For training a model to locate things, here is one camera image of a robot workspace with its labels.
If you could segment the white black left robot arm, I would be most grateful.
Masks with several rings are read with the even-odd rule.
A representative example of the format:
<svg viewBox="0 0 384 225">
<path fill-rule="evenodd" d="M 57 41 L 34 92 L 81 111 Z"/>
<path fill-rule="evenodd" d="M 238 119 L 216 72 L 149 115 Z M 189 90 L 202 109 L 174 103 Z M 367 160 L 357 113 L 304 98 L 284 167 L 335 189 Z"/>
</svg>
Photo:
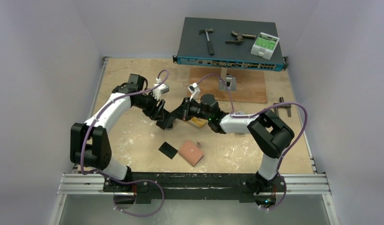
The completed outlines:
<svg viewBox="0 0 384 225">
<path fill-rule="evenodd" d="M 122 192 L 133 185 L 131 168 L 112 156 L 108 134 L 118 119 L 131 107 L 142 110 L 144 115 L 156 122 L 161 129 L 169 129 L 170 113 L 164 109 L 161 96 L 169 91 L 164 80 L 156 78 L 153 88 L 148 88 L 147 79 L 130 74 L 128 81 L 116 86 L 108 101 L 88 120 L 74 123 L 70 130 L 70 160 L 81 168 L 114 179 L 114 185 Z"/>
</svg>

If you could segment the single black card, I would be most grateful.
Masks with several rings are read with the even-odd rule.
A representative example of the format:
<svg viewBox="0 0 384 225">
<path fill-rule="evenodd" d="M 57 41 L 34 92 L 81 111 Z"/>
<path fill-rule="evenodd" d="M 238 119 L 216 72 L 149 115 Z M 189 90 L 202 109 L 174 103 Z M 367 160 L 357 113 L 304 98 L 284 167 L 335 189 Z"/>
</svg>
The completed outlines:
<svg viewBox="0 0 384 225">
<path fill-rule="evenodd" d="M 178 153 L 178 150 L 167 142 L 163 142 L 158 150 L 170 159 L 173 159 Z"/>
</svg>

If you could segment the pink leather card holder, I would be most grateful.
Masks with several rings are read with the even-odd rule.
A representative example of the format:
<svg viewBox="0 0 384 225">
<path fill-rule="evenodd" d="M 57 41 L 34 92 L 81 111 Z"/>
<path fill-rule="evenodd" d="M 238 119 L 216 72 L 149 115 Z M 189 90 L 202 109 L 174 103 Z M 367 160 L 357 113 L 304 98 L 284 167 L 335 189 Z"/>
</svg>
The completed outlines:
<svg viewBox="0 0 384 225">
<path fill-rule="evenodd" d="M 191 141 L 185 141 L 178 149 L 178 154 L 183 157 L 191 166 L 196 166 L 204 157 L 203 152 Z"/>
</svg>

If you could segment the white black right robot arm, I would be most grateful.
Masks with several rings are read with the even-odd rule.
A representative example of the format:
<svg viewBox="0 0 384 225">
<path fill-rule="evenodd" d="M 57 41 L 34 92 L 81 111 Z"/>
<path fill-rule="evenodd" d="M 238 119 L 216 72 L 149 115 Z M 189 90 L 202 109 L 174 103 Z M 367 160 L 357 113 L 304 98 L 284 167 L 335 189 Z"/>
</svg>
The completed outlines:
<svg viewBox="0 0 384 225">
<path fill-rule="evenodd" d="M 175 119 L 188 121 L 193 117 L 206 120 L 215 133 L 252 135 L 263 152 L 257 171 L 257 187 L 267 191 L 274 186 L 280 158 L 295 134 L 272 110 L 265 110 L 257 115 L 232 115 L 220 109 L 212 94 L 205 94 L 200 102 L 189 97 L 184 98 L 181 105 L 169 114 L 168 124 L 172 124 Z"/>
</svg>

